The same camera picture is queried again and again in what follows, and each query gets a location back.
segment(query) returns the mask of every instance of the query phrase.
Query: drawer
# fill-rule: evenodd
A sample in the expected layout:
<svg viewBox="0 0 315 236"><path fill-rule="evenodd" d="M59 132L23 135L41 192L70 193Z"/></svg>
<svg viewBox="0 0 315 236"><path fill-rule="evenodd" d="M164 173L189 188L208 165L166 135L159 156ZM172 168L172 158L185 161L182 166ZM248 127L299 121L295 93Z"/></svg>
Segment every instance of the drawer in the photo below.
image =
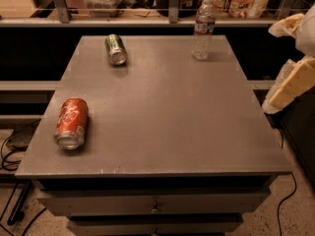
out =
<svg viewBox="0 0 315 236"><path fill-rule="evenodd" d="M182 213L243 213L270 195L263 190L137 190L40 192L54 215L99 216Z"/></svg>
<svg viewBox="0 0 315 236"><path fill-rule="evenodd" d="M78 236L113 235L212 235L230 232L242 223L236 214L149 215L95 217L69 221L67 227Z"/></svg>

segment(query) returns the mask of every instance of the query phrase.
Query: green can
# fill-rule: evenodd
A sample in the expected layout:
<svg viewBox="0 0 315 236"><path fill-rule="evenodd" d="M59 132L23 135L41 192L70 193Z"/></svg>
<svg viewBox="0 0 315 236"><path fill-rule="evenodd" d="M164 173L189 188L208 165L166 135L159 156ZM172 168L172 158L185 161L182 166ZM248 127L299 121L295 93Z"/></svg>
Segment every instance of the green can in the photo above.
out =
<svg viewBox="0 0 315 236"><path fill-rule="evenodd" d="M119 66L127 61L127 52L119 35L110 34L105 40L105 46L110 64Z"/></svg>

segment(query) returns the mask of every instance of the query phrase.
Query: red can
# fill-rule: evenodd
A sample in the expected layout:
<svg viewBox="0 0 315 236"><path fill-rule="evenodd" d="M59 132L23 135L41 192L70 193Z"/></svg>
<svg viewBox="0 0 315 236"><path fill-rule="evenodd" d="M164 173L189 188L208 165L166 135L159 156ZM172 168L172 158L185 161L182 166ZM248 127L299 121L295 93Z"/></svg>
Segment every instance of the red can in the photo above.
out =
<svg viewBox="0 0 315 236"><path fill-rule="evenodd" d="M75 149L85 142L89 116L87 103L81 98L69 98L61 107L54 141L61 148Z"/></svg>

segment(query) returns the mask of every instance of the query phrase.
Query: bottle label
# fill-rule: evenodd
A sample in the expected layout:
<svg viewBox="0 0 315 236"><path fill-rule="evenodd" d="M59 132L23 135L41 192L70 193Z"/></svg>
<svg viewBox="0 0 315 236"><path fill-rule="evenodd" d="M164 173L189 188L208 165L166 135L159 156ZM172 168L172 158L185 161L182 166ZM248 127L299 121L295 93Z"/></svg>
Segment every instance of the bottle label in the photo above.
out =
<svg viewBox="0 0 315 236"><path fill-rule="evenodd" d="M214 27L215 27L215 23L196 22L195 33L211 35L214 31Z"/></svg>

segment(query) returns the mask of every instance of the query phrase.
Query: can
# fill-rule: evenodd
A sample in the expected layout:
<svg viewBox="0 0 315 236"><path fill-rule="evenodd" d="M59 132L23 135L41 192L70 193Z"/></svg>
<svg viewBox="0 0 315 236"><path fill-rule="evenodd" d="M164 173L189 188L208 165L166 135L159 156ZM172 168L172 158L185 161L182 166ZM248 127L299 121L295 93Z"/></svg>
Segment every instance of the can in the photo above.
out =
<svg viewBox="0 0 315 236"><path fill-rule="evenodd" d="M61 106L54 142L64 149L75 149L85 142L89 108L81 98L69 98Z"/></svg>
<svg viewBox="0 0 315 236"><path fill-rule="evenodd" d="M105 40L105 46L112 65L119 66L127 61L127 52L119 35L110 34Z"/></svg>

